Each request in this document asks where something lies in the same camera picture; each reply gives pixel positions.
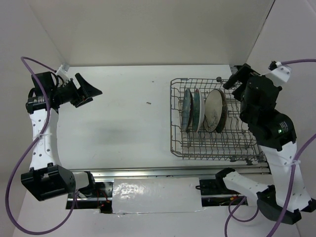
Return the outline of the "dark teal plate top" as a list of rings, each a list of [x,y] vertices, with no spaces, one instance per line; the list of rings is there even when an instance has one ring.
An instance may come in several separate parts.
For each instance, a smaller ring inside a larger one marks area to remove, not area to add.
[[[221,112],[221,117],[219,120],[219,123],[215,129],[215,131],[217,133],[221,133],[226,125],[226,121],[227,121],[227,116],[228,116],[228,107],[227,107],[227,101],[226,101],[226,97],[223,91],[219,91],[221,94],[221,98],[222,98],[222,112]]]

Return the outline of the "dark teal plate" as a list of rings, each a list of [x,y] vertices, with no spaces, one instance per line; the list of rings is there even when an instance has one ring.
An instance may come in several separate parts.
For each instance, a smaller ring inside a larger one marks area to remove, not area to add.
[[[186,89],[182,104],[181,129],[186,132],[191,121],[193,112],[193,96],[190,89]]]
[[[221,94],[221,98],[222,98],[222,112],[221,112],[221,117],[219,120],[219,123],[215,129],[215,131],[217,133],[221,133],[226,125],[226,121],[227,121],[227,116],[228,116],[228,107],[227,107],[227,101],[226,101],[226,97],[223,91],[219,91]]]

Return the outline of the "patterned plate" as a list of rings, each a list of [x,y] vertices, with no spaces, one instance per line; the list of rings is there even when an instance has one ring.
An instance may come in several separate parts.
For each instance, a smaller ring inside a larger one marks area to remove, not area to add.
[[[218,126],[222,114],[223,99],[221,91],[218,89],[212,90],[204,105],[204,128],[207,132],[213,132]]]

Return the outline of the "red teal floral plate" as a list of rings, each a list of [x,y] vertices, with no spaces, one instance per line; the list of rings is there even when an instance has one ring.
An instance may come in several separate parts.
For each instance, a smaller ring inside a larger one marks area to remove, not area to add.
[[[199,88],[194,91],[193,132],[198,132],[204,121],[204,97]]]

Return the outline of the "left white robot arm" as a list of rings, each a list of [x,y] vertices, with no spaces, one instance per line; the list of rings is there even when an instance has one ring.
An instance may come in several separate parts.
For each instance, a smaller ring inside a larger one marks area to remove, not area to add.
[[[34,88],[28,95],[26,109],[33,126],[30,170],[21,174],[21,183],[38,200],[44,201],[79,190],[86,197],[97,193],[97,184],[89,171],[74,174],[61,164],[57,148],[59,108],[70,103],[76,108],[93,100],[102,91],[89,84],[81,74],[73,79],[52,72],[32,76]]]

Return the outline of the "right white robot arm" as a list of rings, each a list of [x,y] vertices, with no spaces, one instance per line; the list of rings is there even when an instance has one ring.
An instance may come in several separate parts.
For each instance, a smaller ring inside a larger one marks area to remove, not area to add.
[[[274,182],[257,183],[226,168],[216,174],[215,187],[222,194],[232,190],[252,199],[271,221],[292,225],[301,219],[302,212],[313,212],[316,201],[307,192],[300,171],[294,124],[276,110],[278,95],[290,74],[291,68],[281,62],[272,62],[264,75],[244,64],[224,84],[229,89],[239,82],[233,91],[240,102],[239,117],[263,151]]]

